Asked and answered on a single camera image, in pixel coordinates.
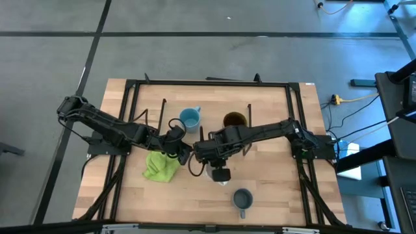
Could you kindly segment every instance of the mug handle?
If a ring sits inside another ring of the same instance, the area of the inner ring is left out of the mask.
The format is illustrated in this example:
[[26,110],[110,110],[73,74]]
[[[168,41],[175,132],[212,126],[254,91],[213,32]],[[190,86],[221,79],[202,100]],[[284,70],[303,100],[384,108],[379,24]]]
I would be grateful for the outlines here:
[[244,210],[244,209],[240,210],[240,217],[241,218],[246,218],[246,210]]

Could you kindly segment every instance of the yellow cable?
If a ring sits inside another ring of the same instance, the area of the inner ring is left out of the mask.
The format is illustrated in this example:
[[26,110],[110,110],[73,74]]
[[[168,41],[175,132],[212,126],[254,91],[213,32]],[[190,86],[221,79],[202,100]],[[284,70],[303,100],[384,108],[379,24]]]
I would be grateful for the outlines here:
[[344,99],[340,98],[339,101],[340,102],[352,102],[352,101],[358,101],[358,100],[365,99],[365,98],[374,97],[374,96],[377,96],[377,95],[378,95],[378,93],[375,93],[375,94],[370,94],[370,95],[367,95],[367,96],[364,96],[364,97],[359,97],[359,98],[351,99],[351,100],[344,100]]
[[320,6],[319,8],[321,8],[323,12],[325,12],[325,13],[327,13],[327,14],[329,14],[329,15],[332,15],[332,14],[336,14],[336,13],[338,13],[338,12],[342,11],[342,9],[346,8],[346,6],[348,6],[348,5],[349,5],[350,3],[352,3],[352,2],[353,2],[353,0],[350,0],[350,1],[349,1],[349,2],[347,2],[347,4],[346,4],[345,6],[343,6],[341,9],[339,9],[339,10],[337,10],[337,11],[335,11],[335,12],[332,12],[332,13],[327,12],[327,11],[325,10],[325,8],[324,8],[324,6],[323,6],[323,5],[322,5],[322,6]]

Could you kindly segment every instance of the black floor line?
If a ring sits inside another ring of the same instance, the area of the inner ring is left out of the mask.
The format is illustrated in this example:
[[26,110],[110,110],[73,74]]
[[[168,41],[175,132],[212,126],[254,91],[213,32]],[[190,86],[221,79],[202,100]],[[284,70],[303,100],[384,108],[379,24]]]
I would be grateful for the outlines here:
[[0,36],[22,37],[299,37],[299,38],[398,38],[397,32],[82,32],[0,31]]
[[[98,23],[97,27],[97,33],[101,33],[103,31],[105,20],[107,19],[107,15],[109,13],[109,8],[111,5],[111,0],[106,0],[103,13],[101,14],[100,21]],[[81,76],[81,79],[78,84],[78,88],[75,94],[82,95],[85,89],[85,84],[88,79],[88,75],[91,70],[92,62],[94,60],[94,56],[97,51],[97,46],[99,42],[100,37],[96,36],[94,37],[92,41],[92,45],[90,48],[90,52],[88,53],[85,66],[84,66],[84,72]],[[62,138],[59,140],[57,145],[57,150],[55,152],[54,161],[52,165],[52,170],[49,173],[49,176],[47,177],[47,183],[45,186],[45,189],[42,193],[42,198],[40,199],[39,207],[37,208],[36,216],[34,218],[34,224],[42,224],[45,219],[45,215],[47,213],[47,208],[49,206],[49,201],[51,200],[53,189],[55,188],[55,183],[57,182],[59,170],[62,166],[62,162],[64,160],[65,151],[68,146],[68,142],[70,141],[70,129],[73,127],[72,122],[66,123],[67,129],[64,129],[64,133],[62,135]]]

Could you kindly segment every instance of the gray mug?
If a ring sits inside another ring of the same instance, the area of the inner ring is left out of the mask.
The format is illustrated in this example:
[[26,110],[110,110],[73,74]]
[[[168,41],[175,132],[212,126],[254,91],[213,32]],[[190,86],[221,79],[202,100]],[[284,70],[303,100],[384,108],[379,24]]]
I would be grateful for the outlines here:
[[235,205],[235,207],[240,209],[240,217],[246,218],[246,210],[250,208],[253,204],[252,193],[245,188],[240,188],[239,190],[234,192],[233,204]]

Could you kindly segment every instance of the cable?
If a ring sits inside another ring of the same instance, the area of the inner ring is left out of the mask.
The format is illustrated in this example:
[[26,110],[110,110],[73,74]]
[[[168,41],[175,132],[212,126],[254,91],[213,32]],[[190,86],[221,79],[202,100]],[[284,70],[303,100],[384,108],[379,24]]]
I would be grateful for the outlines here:
[[329,104],[329,105],[328,105],[328,110],[330,110],[330,126],[329,126],[329,128],[328,128],[328,130],[329,130],[329,129],[331,129],[331,126],[332,126],[332,112],[331,112],[331,104]]
[[329,13],[328,11],[326,11],[326,10],[325,10],[325,8],[324,8],[324,3],[322,3],[322,2],[319,2],[319,3],[318,3],[318,1],[317,1],[317,0],[314,0],[314,1],[315,1],[315,3],[317,4],[318,8],[321,8],[323,12],[325,12],[325,13],[327,13],[327,14],[329,14],[329,15],[332,15],[332,14],[336,14],[336,13],[338,13],[338,12],[342,11],[342,9],[346,8],[346,6],[348,6],[350,3],[352,3],[352,1],[353,1],[353,0],[350,0],[350,1],[349,1],[349,2],[347,2],[347,4],[346,4],[345,6],[343,6],[341,9],[339,9],[339,10],[337,10],[337,11],[335,11],[335,12],[332,12],[332,13]]
[[66,125],[64,125],[61,121],[60,118],[58,118],[58,123],[60,125],[62,125],[63,127],[65,127],[66,129],[70,130],[72,133],[74,133],[75,135],[77,135],[78,137],[81,137],[81,139],[83,139],[86,143],[90,144],[90,142],[83,136],[81,136],[80,134],[78,134],[76,131],[70,129],[69,127],[66,127]]
[[[65,118],[69,118],[69,117],[71,117],[71,114],[72,114],[73,112],[76,112],[76,111],[79,111],[79,112],[84,111],[84,112],[88,112],[88,113],[95,114],[95,115],[97,114],[96,112],[91,111],[91,110],[86,110],[86,109],[73,109],[73,110],[71,110],[70,112],[68,112],[68,113],[67,113],[67,115],[65,115]],[[146,114],[146,125],[148,125],[148,121],[147,121],[147,118],[148,118],[148,109],[144,110],[144,111],[142,112],[142,114],[140,114],[139,116],[137,116],[136,118],[134,118],[133,120],[131,120],[131,121],[129,121],[129,122],[123,122],[122,120],[119,120],[119,121],[121,121],[121,122],[116,122],[116,121],[114,121],[114,120],[110,120],[110,119],[108,119],[108,118],[106,118],[106,117],[104,117],[104,116],[100,116],[100,115],[96,115],[96,116],[97,116],[97,117],[99,117],[99,118],[101,118],[101,119],[103,119],[103,120],[106,120],[106,121],[108,121],[108,122],[110,122],[110,123],[112,123],[112,124],[117,124],[117,125],[126,125],[126,124],[131,124],[131,123],[133,123],[134,121],[138,120],[140,117],[142,117],[142,116],[143,116],[143,114]]]
[[383,120],[383,121],[380,121],[380,122],[378,122],[378,123],[372,124],[372,125],[370,125],[370,126],[363,127],[362,129],[358,129],[358,130],[356,130],[356,131],[353,131],[352,133],[349,133],[349,134],[347,134],[347,135],[345,135],[345,136],[342,136],[342,137],[340,137],[340,138],[338,138],[338,139],[340,140],[340,139],[343,139],[343,138],[349,137],[350,135],[353,135],[354,133],[358,133],[359,131],[366,130],[366,129],[370,128],[370,127],[374,127],[375,125],[382,124],[382,123],[384,123],[384,122],[386,122],[386,121],[387,121],[387,120]]
[[178,140],[182,140],[182,138],[187,134],[187,127],[185,126],[185,123],[180,120],[179,118],[172,118],[171,120],[169,120],[168,125],[170,127],[170,129],[173,129],[173,127],[170,125],[170,122],[177,120],[179,122],[181,122],[182,126],[183,126],[183,135],[175,140],[167,140],[165,141],[165,143],[173,143],[173,142],[177,142]]
[[189,156],[189,159],[188,159],[188,170],[189,170],[189,172],[191,173],[191,175],[193,175],[193,176],[195,176],[195,177],[198,177],[198,176],[200,176],[200,175],[202,175],[202,172],[203,172],[203,169],[205,168],[205,163],[202,163],[202,168],[201,168],[201,172],[197,175],[197,174],[194,174],[194,172],[192,172],[192,170],[190,169],[190,160],[192,159],[192,157],[194,156],[194,152],[192,152],[191,154],[190,154],[190,156]]
[[353,101],[358,101],[358,100],[362,100],[362,99],[365,99],[365,98],[371,98],[371,97],[374,97],[374,96],[378,96],[378,93],[370,94],[370,95],[367,95],[367,96],[364,96],[364,97],[359,97],[359,98],[351,99],[351,100],[345,100],[345,99],[340,98],[339,101],[340,102],[353,102]]
[[85,170],[85,166],[92,160],[92,159],[95,159],[96,158],[96,156],[97,155],[91,155],[91,157],[89,158],[89,159],[87,159],[85,162],[84,162],[84,165],[83,165],[83,169],[81,169],[81,179],[83,179],[83,176],[84,176],[84,170]]
[[368,133],[365,133],[364,135],[359,136],[359,137],[357,137],[357,138],[355,138],[355,139],[351,140],[351,141],[350,141],[350,142],[349,142],[346,146],[344,146],[344,147],[343,147],[343,149],[344,149],[344,148],[346,148],[346,147],[348,147],[348,145],[349,145],[349,144],[351,144],[351,143],[353,143],[353,142],[355,142],[355,141],[357,141],[357,140],[359,140],[359,139],[361,139],[361,138],[363,138],[363,137],[365,137],[365,136],[367,136],[367,135],[369,135],[369,134],[371,134],[371,133],[373,133],[373,132],[376,132],[376,131],[378,131],[378,130],[382,129],[383,127],[385,127],[385,126],[387,126],[387,125],[389,125],[389,124],[393,123],[393,122],[394,122],[394,121],[396,121],[396,120],[398,120],[398,117],[394,117],[392,120],[388,121],[386,124],[383,124],[381,127],[376,128],[376,129],[374,129],[374,130],[372,130],[372,131],[369,131]]
[[358,109],[356,112],[353,112],[352,114],[349,114],[348,116],[345,116],[344,118],[343,118],[343,120],[341,121],[341,125],[340,126],[333,126],[333,127],[330,127],[328,130],[331,130],[331,129],[333,129],[333,128],[336,128],[336,127],[342,127],[343,125],[344,125],[344,120],[345,119],[347,119],[348,117],[351,117],[351,116],[353,116],[354,114],[357,114],[359,111],[361,111],[362,109],[364,109],[365,107],[368,107],[369,105],[371,105],[371,103],[373,103],[374,101],[376,101],[376,99],[379,97],[379,95],[377,95],[372,101],[370,101],[370,103],[368,103],[367,105],[365,105],[364,107],[362,107],[362,108],[360,108],[360,109]]
[[327,102],[327,103],[320,104],[320,109],[321,110],[325,109],[329,104],[331,104],[331,103],[330,102]]

